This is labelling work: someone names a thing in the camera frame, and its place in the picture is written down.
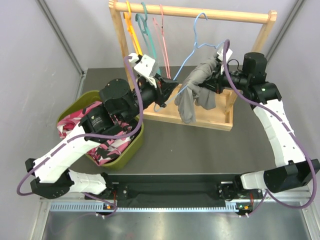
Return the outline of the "pink camouflage trousers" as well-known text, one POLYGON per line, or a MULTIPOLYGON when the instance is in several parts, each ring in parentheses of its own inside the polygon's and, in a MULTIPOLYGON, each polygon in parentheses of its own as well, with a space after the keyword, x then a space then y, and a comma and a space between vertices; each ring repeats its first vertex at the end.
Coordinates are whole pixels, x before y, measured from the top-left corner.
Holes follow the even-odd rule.
MULTIPOLYGON (((101 105, 99 100, 89 100, 87 103, 81 103, 79 100, 70 105, 58 118, 57 130, 59 137, 64 139, 80 122, 81 118, 87 115, 93 108, 101 105)), ((95 147, 87 152, 98 166, 108 164, 117 160, 127 147, 136 138, 137 134, 121 139, 107 139, 105 143, 95 147)))

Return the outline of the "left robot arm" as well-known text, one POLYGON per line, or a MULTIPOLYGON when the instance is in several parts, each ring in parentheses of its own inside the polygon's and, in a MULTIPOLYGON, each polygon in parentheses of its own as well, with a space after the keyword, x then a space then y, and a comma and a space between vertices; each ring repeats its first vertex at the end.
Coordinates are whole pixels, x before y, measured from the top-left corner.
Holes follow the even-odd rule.
POLYGON ((146 80, 135 84, 121 78, 111 80, 99 91, 101 103, 93 107, 75 125, 73 130, 57 146, 44 156, 25 161, 31 192, 46 199, 56 199, 67 193, 86 193, 109 198, 114 191, 106 173, 87 174, 70 170, 80 157, 108 140, 125 139, 139 131, 142 121, 130 132, 124 131, 121 122, 129 123, 152 103, 165 106, 178 82, 163 78, 153 86, 146 80))

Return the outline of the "pink hanger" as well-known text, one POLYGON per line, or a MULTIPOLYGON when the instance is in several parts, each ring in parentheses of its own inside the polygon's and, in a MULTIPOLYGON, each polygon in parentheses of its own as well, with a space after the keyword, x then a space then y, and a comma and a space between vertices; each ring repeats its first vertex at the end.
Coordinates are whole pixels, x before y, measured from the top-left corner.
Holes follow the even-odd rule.
POLYGON ((165 40, 165 34, 164 34, 164 10, 163 6, 160 4, 160 13, 161 13, 161 24, 159 24, 155 17, 152 18, 153 26, 155 28, 155 32, 157 35, 158 43, 161 48, 163 61, 164 61, 164 67, 167 78, 171 78, 171 70, 170 70, 170 63, 169 63, 169 56, 166 46, 166 40, 165 40))

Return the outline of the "teal hanger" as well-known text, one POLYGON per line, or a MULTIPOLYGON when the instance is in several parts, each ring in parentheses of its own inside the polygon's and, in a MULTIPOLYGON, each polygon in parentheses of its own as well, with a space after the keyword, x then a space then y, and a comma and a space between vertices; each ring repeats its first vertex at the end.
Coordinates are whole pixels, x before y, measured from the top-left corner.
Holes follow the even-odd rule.
POLYGON ((135 15, 135 21, 138 24, 140 33, 143 37, 144 43, 147 47, 148 53, 151 57, 153 57, 155 60, 158 59, 157 56, 157 51, 154 45, 154 41, 152 38, 152 34, 150 32, 150 29, 148 27, 148 11, 147 11, 147 7, 146 4, 144 2, 141 2, 141 5, 143 7, 143 13, 144 15, 142 15, 141 13, 137 13, 135 15))

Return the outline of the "yellow orange hanger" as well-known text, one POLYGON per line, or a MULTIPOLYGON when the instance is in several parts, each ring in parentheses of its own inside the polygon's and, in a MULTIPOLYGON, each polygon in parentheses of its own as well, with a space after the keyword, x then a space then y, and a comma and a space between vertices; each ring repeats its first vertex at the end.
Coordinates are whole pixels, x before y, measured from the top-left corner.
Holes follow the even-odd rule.
POLYGON ((131 6, 130 6, 130 3, 128 0, 125 1, 126 3, 126 6, 127 6, 127 9, 128 9, 128 12, 124 12, 123 13, 123 18, 124 18, 124 21, 125 21, 125 24, 126 24, 126 28, 127 28, 127 32, 129 33, 130 35, 130 38, 131 38, 131 41, 132 41, 132 45, 133 45, 133 48, 135 50, 135 53, 137 55, 143 55, 143 52, 142 52, 142 49, 141 49, 141 46, 140 46, 140 43, 138 41, 138 38, 137 38, 137 35, 136 35, 136 32, 134 30, 134 27, 132 25, 132 12, 131 12, 131 6))

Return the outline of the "grey trousers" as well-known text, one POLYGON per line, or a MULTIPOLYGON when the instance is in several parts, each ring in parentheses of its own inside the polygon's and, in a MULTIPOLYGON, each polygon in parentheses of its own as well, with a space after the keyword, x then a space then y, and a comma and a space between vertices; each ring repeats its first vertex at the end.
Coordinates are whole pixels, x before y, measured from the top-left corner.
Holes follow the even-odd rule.
POLYGON ((218 54, 214 53, 210 58, 201 62, 191 71, 183 81, 183 91, 175 98, 174 104, 178 107, 179 116, 185 124, 196 122, 195 106, 205 110, 212 110, 216 107, 216 93, 200 87, 205 80, 212 76, 216 68, 218 54))

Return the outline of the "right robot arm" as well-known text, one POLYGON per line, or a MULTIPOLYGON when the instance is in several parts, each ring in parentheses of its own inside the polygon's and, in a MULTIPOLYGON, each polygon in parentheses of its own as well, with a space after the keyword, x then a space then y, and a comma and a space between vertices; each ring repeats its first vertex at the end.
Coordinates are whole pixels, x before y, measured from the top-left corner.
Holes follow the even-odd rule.
POLYGON ((240 91, 241 96, 261 122, 271 145, 275 168, 247 172, 235 177, 233 192, 245 198, 252 190, 266 189, 279 193, 303 187, 314 180, 320 169, 318 159, 310 162, 297 144, 295 133, 284 110, 282 96, 277 86, 267 81, 267 59, 262 53, 249 52, 244 55, 241 70, 227 71, 224 64, 230 54, 217 53, 217 66, 211 77, 201 87, 222 93, 226 88, 240 91))

